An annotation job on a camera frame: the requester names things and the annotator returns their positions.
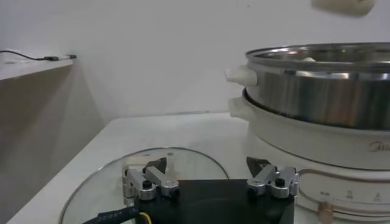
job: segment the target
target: shelf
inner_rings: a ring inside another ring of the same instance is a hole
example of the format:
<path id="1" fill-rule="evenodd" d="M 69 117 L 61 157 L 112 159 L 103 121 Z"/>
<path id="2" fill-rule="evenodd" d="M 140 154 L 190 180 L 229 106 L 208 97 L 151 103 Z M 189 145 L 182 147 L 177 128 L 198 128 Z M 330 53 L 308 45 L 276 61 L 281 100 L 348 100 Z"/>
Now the shelf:
<path id="1" fill-rule="evenodd" d="M 72 64 L 72 60 L 31 61 L 28 63 L 20 64 L 2 64 L 0 65 L 0 80 L 11 79 L 56 68 L 62 68 L 66 66 L 71 66 Z"/>

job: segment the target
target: black knob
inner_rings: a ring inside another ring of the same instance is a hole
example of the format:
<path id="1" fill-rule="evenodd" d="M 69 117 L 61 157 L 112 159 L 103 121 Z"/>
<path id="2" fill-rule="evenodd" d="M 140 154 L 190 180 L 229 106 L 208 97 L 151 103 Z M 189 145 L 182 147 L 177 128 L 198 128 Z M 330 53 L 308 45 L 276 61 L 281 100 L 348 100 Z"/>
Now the black knob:
<path id="1" fill-rule="evenodd" d="M 284 186 L 285 186 L 285 181 L 284 181 L 284 179 L 276 178 L 276 180 L 275 180 L 275 185 L 276 185 L 277 187 L 284 187 Z"/>
<path id="2" fill-rule="evenodd" d="M 150 182 L 149 180 L 143 181 L 142 182 L 142 188 L 143 189 L 150 189 L 150 188 L 152 188 L 152 182 Z"/>

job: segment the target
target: metal clamp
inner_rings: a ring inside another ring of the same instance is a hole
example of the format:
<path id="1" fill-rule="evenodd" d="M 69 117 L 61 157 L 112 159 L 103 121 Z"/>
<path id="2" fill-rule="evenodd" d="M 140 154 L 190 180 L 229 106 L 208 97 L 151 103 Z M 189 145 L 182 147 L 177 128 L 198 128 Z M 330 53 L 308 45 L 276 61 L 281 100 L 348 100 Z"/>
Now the metal clamp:
<path id="1" fill-rule="evenodd" d="M 180 195 L 179 182 L 175 179 L 168 178 L 156 167 L 151 166 L 146 168 L 145 177 L 160 187 L 162 196 L 177 198 Z"/>
<path id="2" fill-rule="evenodd" d="M 298 195 L 298 173 L 293 167 L 285 167 L 282 171 L 271 164 L 267 165 L 253 179 L 247 180 L 248 189 L 256 196 L 266 193 L 271 188 L 272 196 L 287 198 Z"/>
<path id="3" fill-rule="evenodd" d="M 127 170 L 127 180 L 130 184 L 130 186 L 127 186 L 130 188 L 129 192 L 136 193 L 140 200 L 148 201 L 156 197 L 156 185 L 145 179 L 140 171 L 136 169 Z"/>
<path id="4" fill-rule="evenodd" d="M 154 166 L 147 167 L 145 175 L 136 169 L 124 169 L 122 187 L 126 206 L 130 206 L 131 199 L 136 196 L 142 201 L 153 200 L 157 196 L 157 187 L 164 197 L 175 199 L 180 195 L 179 182 L 168 178 Z"/>

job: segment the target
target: white plastic handle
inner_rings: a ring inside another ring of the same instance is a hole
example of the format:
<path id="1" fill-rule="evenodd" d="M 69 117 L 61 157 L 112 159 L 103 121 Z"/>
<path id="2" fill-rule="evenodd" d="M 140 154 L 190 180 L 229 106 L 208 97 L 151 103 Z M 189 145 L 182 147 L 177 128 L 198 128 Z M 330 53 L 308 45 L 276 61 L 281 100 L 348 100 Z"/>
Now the white plastic handle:
<path id="1" fill-rule="evenodd" d="M 242 96 L 229 99 L 229 112 L 231 117 L 238 117 L 245 121 L 256 118 L 254 110 L 247 105 Z"/>
<path id="2" fill-rule="evenodd" d="M 225 77 L 228 82 L 235 82 L 242 86 L 256 86 L 256 72 L 249 69 L 246 65 L 240 65 L 237 68 L 225 69 Z"/>

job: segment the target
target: white wall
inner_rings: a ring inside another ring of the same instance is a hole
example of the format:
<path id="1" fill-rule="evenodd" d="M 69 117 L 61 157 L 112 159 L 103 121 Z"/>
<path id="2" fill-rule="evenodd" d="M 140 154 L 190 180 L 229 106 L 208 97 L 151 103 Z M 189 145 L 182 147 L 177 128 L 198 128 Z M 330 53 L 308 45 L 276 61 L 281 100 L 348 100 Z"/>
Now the white wall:
<path id="1" fill-rule="evenodd" d="M 0 0 L 0 47 L 37 56 L 79 56 L 71 76 L 51 81 L 66 85 L 67 91 L 49 102 L 64 96 L 72 100 L 49 111 L 61 117 L 65 110 L 67 119 L 51 123 L 43 103 L 33 126 L 21 125 L 23 135 L 3 128 L 13 144 L 2 139 L 1 147 L 13 155 L 2 153 L 0 166 L 28 161 L 29 145 L 41 148 L 48 153 L 34 160 L 45 161 L 34 170 L 42 175 L 41 186 L 96 134 L 102 120 L 225 111 L 227 97 L 240 88 L 231 92 L 221 71 L 245 63 L 245 51 L 282 44 L 389 41 L 389 9 L 390 1 L 382 0 L 366 17 L 348 18 L 313 10 L 309 0 Z M 66 131 L 47 141 L 51 128 Z M 9 171 L 1 181 L 15 175 Z"/>

